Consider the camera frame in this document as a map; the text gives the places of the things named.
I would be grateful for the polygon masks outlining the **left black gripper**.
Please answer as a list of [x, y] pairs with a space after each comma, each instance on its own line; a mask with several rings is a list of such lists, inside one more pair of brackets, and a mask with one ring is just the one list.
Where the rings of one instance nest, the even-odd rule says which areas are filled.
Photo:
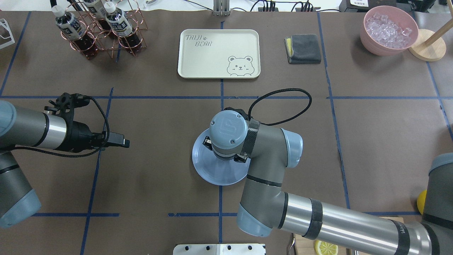
[[[68, 126], [66, 152], [82, 152], [101, 148], [106, 138], [107, 131], [93, 133], [86, 124], [73, 121]], [[106, 147], [130, 148], [130, 140], [125, 140], [123, 134], [109, 132]]]

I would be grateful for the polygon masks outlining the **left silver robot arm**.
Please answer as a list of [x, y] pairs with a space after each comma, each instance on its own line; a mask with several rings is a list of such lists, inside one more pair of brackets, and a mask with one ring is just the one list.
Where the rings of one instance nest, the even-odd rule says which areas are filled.
[[[86, 124], [74, 120], [75, 109], [90, 102], [100, 111], [105, 131], [92, 132]], [[130, 146], [123, 134], [110, 131], [106, 114], [94, 97], [63, 93], [50, 104], [39, 112], [1, 100], [1, 228], [18, 224], [41, 208], [36, 191], [12, 154], [14, 150], [84, 158], [107, 147]]]

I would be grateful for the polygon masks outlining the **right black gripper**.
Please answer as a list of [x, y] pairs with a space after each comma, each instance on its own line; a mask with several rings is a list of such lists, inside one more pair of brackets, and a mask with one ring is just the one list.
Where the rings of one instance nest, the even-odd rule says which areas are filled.
[[202, 145], [204, 145], [210, 151], [213, 151], [214, 155], [223, 161], [230, 161], [233, 160], [237, 163], [246, 163], [247, 159], [251, 156], [251, 143], [248, 143], [247, 140], [242, 142], [242, 149], [239, 154], [232, 153], [232, 154], [223, 154], [215, 150], [215, 146], [213, 146], [210, 137], [205, 137]]

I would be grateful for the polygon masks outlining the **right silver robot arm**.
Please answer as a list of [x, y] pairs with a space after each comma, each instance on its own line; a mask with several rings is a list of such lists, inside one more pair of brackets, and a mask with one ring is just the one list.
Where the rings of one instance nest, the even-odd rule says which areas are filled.
[[220, 159], [251, 160], [237, 212], [250, 235], [281, 229], [374, 255], [452, 254], [452, 153], [432, 161], [421, 222], [402, 223], [283, 191], [285, 170], [303, 151], [297, 133], [224, 110], [211, 119], [204, 144]]

